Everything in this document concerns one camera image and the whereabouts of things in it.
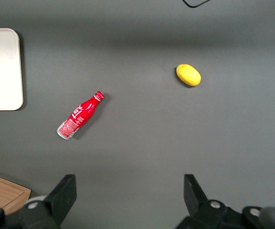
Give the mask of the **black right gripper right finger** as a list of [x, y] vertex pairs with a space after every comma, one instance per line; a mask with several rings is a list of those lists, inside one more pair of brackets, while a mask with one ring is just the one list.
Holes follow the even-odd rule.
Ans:
[[215, 199], [208, 199], [193, 174], [184, 175], [183, 198], [189, 216], [178, 229], [242, 229], [241, 214]]

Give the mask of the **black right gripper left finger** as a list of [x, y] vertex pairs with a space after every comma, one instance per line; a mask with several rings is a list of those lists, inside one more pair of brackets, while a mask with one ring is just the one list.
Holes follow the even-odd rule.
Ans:
[[32, 198], [22, 207], [22, 228], [59, 229], [76, 198], [76, 176], [65, 175], [49, 195]]

